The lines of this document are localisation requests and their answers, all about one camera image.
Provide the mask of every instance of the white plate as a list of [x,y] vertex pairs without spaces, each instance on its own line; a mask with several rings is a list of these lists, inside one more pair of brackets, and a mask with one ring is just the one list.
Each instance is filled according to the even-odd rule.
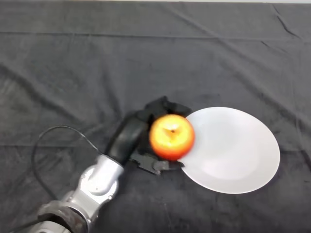
[[190,114],[195,142],[180,159],[183,171],[201,186],[221,193],[247,193],[275,175],[280,151],[271,131],[240,110],[205,108]]

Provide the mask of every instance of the black cloth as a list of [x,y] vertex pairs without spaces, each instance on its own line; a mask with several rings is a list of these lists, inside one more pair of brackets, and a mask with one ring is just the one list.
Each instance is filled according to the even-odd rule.
[[[94,232],[311,232],[310,20],[298,4],[1,1],[1,232],[49,201],[30,170],[41,131],[70,125],[104,150],[126,113],[163,95],[261,120],[281,149],[277,174],[227,195],[128,164]],[[38,150],[59,197],[96,157],[77,139],[59,130]]]

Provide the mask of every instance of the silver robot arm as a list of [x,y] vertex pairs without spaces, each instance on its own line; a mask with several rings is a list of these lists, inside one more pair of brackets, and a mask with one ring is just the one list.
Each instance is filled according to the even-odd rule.
[[38,211],[41,222],[29,232],[88,233],[100,207],[116,194],[123,166],[147,131],[146,120],[136,115],[127,117],[108,144],[106,155],[100,154],[97,164],[82,173],[76,190],[67,193],[62,200],[42,205]]
[[[186,116],[190,112],[190,108],[161,97],[126,117],[110,140],[105,155],[100,154],[97,164],[83,172],[77,189],[60,201],[54,200],[41,206],[38,211],[40,223],[30,233],[88,233],[98,217],[100,207],[116,194],[123,166],[152,122],[165,114]],[[136,155],[133,159],[140,168],[154,174],[182,166],[180,163],[172,166],[168,161],[158,161],[148,156]]]
[[86,169],[75,191],[61,201],[43,205],[39,217],[51,219],[36,224],[30,233],[87,233],[98,217],[98,210],[110,201],[118,189],[123,167],[106,155],[99,155],[97,164]]

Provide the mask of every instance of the apple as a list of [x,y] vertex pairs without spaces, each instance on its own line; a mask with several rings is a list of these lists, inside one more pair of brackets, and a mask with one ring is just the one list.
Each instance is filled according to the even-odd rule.
[[149,140],[153,151],[161,158],[176,161],[193,146],[195,133],[190,122],[175,114],[157,119],[151,126]]

